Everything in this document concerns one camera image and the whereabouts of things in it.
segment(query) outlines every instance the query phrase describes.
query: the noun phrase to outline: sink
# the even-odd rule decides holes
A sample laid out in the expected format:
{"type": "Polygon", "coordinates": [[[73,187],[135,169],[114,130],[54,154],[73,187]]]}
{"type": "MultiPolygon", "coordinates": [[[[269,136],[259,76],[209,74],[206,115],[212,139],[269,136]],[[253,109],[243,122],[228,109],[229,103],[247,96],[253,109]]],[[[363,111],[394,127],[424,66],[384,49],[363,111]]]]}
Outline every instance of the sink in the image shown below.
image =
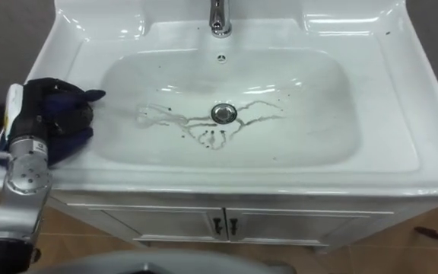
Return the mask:
{"type": "Polygon", "coordinates": [[[101,88],[93,142],[111,161],[297,167],[343,161],[360,145],[344,69],[311,49],[138,53],[115,62],[101,88]],[[219,103],[237,119],[215,123],[219,103]]]}
{"type": "Polygon", "coordinates": [[[55,166],[55,188],[438,186],[438,83],[405,1],[230,0],[223,39],[208,26],[210,4],[56,1],[28,78],[107,96],[90,143],[55,166]],[[216,123],[218,104],[236,119],[216,123]]]}

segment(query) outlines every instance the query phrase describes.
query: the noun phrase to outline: cabinet door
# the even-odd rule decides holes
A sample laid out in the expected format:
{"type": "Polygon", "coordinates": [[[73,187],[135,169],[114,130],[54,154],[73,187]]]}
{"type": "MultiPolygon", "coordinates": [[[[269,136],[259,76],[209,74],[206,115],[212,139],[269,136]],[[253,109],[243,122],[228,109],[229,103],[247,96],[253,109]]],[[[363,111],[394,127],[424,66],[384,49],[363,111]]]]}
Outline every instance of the cabinet door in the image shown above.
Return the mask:
{"type": "Polygon", "coordinates": [[[329,245],[367,221],[391,212],[226,209],[229,238],[257,244],[329,245]]]}
{"type": "Polygon", "coordinates": [[[138,241],[227,241],[222,208],[96,207],[138,232],[138,241]]]}

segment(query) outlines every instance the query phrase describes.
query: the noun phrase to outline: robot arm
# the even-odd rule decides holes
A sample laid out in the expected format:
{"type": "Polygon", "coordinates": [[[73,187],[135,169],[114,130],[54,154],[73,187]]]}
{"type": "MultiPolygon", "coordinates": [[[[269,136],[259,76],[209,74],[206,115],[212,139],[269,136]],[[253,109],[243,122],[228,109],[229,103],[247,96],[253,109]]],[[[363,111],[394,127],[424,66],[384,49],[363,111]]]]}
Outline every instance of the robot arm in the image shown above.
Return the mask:
{"type": "Polygon", "coordinates": [[[0,151],[0,159],[8,161],[0,202],[0,273],[28,269],[52,186],[41,113],[45,90],[29,81],[24,87],[12,85],[8,92],[5,116],[10,120],[5,121],[5,132],[9,147],[8,152],[0,151]]]}

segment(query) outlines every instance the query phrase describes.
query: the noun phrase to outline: cabinet handle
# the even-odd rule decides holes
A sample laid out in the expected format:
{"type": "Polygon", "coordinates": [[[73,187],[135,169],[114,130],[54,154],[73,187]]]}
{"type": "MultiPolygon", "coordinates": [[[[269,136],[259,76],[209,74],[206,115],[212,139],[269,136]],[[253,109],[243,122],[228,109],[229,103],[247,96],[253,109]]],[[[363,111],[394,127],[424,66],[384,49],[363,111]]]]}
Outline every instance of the cabinet handle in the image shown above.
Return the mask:
{"type": "Polygon", "coordinates": [[[217,233],[217,235],[221,235],[221,218],[213,218],[212,221],[214,221],[214,229],[217,233]]]}
{"type": "Polygon", "coordinates": [[[233,236],[235,236],[236,232],[237,232],[237,219],[236,218],[232,218],[232,219],[229,219],[229,221],[231,223],[231,234],[233,236]]]}

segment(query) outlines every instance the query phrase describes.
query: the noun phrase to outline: vanity cabinet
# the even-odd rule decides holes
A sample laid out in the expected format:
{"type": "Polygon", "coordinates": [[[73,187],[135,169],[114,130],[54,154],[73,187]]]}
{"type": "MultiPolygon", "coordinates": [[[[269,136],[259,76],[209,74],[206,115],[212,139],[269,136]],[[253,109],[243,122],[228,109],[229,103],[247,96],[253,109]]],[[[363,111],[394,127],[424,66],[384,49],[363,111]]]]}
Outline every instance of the vanity cabinet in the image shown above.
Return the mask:
{"type": "Polygon", "coordinates": [[[135,245],[193,241],[328,252],[438,207],[438,199],[53,191],[49,204],[135,245]]]}
{"type": "Polygon", "coordinates": [[[89,206],[136,232],[135,241],[329,245],[391,212],[169,206],[89,206]]]}

